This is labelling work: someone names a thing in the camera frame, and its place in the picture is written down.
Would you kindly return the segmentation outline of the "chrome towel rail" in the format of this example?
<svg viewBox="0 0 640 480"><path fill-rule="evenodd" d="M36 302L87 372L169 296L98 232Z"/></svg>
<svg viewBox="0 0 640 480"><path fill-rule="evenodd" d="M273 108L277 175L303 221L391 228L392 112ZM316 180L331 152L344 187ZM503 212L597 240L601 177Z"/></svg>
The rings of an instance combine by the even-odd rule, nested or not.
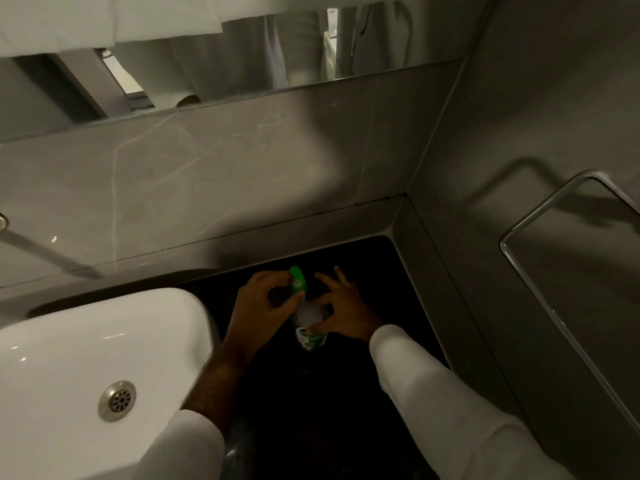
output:
<svg viewBox="0 0 640 480"><path fill-rule="evenodd" d="M581 346L580 341L572 334L567 324L562 320L560 315L553 309L548 300L544 297L539 287L523 265L519 263L515 254L509 249L510 238L521 233L532 225L535 220L540 218L546 211L551 209L555 204L558 204L562 199L567 197L572 191L576 190L579 186L587 182L588 180L597 181L603 185L608 192L615 195L617 199L623 202L623 204L629 208L633 213L640 216L640 204L638 204L631 195L629 195L621 186L615 183L610 175L600 170L585 170L571 179L567 180L558 190L551 193L544 201L540 202L535 208L528 212L523 218L518 220L513 226L511 226L500 238L499 247L500 250L508 260L512 268L519 275L521 281L525 284L528 290L532 293L533 297L540 304L544 312L548 315L556 328L564 336L565 340L571 346L572 350L580 357L581 361L588 368L594 379L597 380L601 388L605 391L606 395L610 398L612 403L617 407L620 414L624 417L629 427L634 431L638 438L640 438L640 421L637 420L634 414L628 409L624 401L615 391L614 387L606 379L604 373L599 370L596 363L592 360L587 351Z"/></svg>

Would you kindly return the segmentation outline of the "person's right forearm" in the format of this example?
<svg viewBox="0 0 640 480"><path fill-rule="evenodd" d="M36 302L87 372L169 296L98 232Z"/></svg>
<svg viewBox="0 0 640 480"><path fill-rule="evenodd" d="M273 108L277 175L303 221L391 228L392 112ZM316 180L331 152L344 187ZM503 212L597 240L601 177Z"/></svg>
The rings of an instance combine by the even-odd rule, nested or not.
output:
<svg viewBox="0 0 640 480"><path fill-rule="evenodd" d="M576 480L524 423L476 393L400 327L372 335L382 389L440 480Z"/></svg>

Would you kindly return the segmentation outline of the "metal sink drain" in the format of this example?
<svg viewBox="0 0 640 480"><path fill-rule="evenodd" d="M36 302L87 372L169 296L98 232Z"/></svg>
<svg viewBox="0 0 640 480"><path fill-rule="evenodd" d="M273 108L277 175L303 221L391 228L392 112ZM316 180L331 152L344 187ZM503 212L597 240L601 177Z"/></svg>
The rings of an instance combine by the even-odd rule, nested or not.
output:
<svg viewBox="0 0 640 480"><path fill-rule="evenodd" d="M97 413L104 422L117 422L128 415L136 402L136 388L130 381L116 381L100 395Z"/></svg>

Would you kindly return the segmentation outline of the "white ceramic sink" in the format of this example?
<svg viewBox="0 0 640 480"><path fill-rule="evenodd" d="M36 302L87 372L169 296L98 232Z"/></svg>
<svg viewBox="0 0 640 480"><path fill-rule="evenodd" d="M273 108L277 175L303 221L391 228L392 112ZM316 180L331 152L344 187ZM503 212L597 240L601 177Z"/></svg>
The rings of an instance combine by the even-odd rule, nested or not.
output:
<svg viewBox="0 0 640 480"><path fill-rule="evenodd" d="M130 480L215 346L203 303L147 290L0 330L0 480ZM116 381L136 388L117 422L97 413Z"/></svg>

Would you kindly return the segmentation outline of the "person's left hand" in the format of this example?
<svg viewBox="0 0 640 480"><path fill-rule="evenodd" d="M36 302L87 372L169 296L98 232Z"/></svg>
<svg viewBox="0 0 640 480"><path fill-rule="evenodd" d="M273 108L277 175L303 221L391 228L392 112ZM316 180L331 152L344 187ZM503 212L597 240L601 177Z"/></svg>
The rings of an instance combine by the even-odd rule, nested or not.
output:
<svg viewBox="0 0 640 480"><path fill-rule="evenodd" d="M223 348L241 363L250 363L258 350L265 345L284 322L272 322L266 306L261 304L255 273L238 293Z"/></svg>

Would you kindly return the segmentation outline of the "clear bottle with green cap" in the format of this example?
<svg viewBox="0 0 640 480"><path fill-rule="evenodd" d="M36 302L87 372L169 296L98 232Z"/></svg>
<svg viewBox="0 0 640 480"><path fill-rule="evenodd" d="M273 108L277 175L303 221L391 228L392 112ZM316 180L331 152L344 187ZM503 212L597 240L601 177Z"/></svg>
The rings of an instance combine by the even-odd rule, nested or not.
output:
<svg viewBox="0 0 640 480"><path fill-rule="evenodd" d="M308 335L307 329L316 323L324 322L328 313L324 307L317 306L311 298L308 298L307 280L301 268L292 266L289 268L289 272L292 275L292 292L303 291L305 294L304 300L292 314L290 322L300 346L308 352L313 352L325 345L326 335Z"/></svg>

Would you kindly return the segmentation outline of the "person's left forearm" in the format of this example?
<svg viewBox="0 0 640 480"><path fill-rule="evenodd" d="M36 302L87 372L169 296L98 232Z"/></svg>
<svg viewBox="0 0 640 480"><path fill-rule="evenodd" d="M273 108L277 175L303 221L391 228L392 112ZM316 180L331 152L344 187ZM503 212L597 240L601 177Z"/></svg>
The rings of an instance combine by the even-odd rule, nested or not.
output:
<svg viewBox="0 0 640 480"><path fill-rule="evenodd" d="M225 430L244 373L257 352L225 340L141 458L132 480L219 480Z"/></svg>

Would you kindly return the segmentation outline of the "person's right hand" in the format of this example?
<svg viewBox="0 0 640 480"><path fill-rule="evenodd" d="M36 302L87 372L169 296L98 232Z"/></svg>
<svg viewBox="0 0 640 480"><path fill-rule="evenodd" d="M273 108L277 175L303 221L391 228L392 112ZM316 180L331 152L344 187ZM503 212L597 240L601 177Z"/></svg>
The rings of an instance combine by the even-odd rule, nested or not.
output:
<svg viewBox="0 0 640 480"><path fill-rule="evenodd" d="M369 343L373 334L385 323L364 302L358 288L350 282L338 266L334 266L336 279L316 273L329 292L316 300L318 306L331 305L333 313L322 322L316 322L305 329L308 337L338 333L348 338Z"/></svg>

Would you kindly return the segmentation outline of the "wall mirror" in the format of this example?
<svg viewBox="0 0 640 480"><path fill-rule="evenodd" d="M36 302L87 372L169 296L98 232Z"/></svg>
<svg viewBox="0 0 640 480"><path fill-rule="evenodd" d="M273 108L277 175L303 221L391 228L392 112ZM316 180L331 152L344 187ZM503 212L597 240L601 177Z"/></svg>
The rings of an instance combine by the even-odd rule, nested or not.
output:
<svg viewBox="0 0 640 480"><path fill-rule="evenodd" d="M0 0L0 144L461 58L487 0Z"/></svg>

